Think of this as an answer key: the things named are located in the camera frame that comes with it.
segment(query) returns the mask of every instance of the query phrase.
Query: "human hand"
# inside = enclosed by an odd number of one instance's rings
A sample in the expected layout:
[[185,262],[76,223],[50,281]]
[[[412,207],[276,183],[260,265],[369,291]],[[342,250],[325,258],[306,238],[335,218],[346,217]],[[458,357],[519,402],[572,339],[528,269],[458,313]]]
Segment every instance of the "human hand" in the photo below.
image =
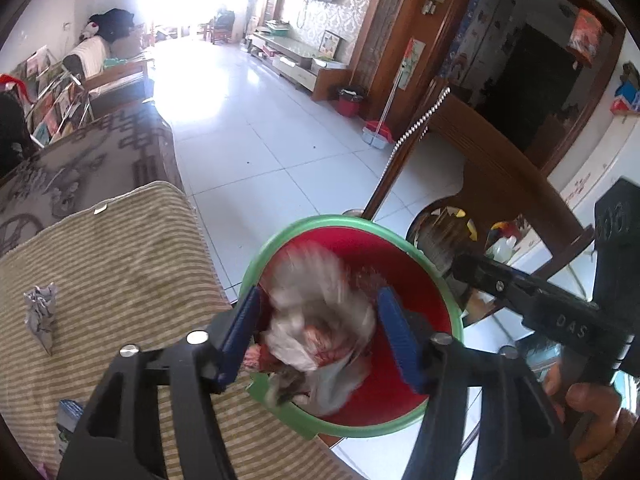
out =
[[[543,389],[551,397],[562,384],[560,365],[553,365],[545,376]],[[601,384],[572,384],[566,393],[566,403],[577,412],[595,415],[584,437],[574,450],[578,462],[584,462],[602,452],[616,436],[622,398],[612,386]],[[564,407],[551,401],[560,422],[564,422]]]

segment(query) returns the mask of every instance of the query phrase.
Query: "doorway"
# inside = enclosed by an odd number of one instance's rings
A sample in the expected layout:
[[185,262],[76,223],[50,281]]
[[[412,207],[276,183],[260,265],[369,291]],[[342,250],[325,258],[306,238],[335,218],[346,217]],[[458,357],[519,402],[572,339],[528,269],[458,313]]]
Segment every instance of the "doorway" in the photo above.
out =
[[548,116],[562,110],[580,71],[574,56],[526,25],[495,84],[484,87],[476,108],[521,152],[526,152]]
[[[593,113],[624,37],[597,3],[574,1],[469,0],[438,72],[545,176]],[[603,25],[590,65],[566,49],[585,7]]]

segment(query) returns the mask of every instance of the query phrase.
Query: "beige striped cloth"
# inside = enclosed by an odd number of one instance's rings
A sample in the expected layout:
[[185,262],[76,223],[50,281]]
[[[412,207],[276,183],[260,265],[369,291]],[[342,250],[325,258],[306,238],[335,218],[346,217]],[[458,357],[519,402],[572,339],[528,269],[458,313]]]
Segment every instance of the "beige striped cloth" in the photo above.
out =
[[[0,259],[0,413],[29,459],[60,465],[60,399],[86,402],[123,344],[167,346],[229,308],[186,197],[155,182],[69,216]],[[59,288],[53,356],[24,326],[23,294]],[[359,478],[319,440],[303,440],[244,391],[214,409],[240,479]],[[164,455],[181,478],[168,388],[160,391]]]

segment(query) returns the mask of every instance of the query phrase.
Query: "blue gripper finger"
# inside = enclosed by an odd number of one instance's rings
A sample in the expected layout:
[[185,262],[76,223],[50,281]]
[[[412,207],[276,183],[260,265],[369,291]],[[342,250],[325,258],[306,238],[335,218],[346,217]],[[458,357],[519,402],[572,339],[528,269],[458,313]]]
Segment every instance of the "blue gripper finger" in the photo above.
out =
[[378,291],[378,317],[402,380],[422,394],[425,380],[420,360],[433,328],[422,314],[403,308],[389,286]]
[[218,350],[218,385],[224,389],[236,380],[246,349],[255,332],[264,295],[252,286],[242,304],[214,316],[207,332]]

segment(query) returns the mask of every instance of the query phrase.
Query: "trash can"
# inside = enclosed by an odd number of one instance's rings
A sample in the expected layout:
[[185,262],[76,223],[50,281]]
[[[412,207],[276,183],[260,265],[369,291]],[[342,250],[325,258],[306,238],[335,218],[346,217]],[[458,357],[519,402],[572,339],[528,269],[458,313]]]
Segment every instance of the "trash can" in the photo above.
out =
[[345,117],[355,117],[360,111],[364,92],[358,87],[345,87],[338,91],[338,113]]

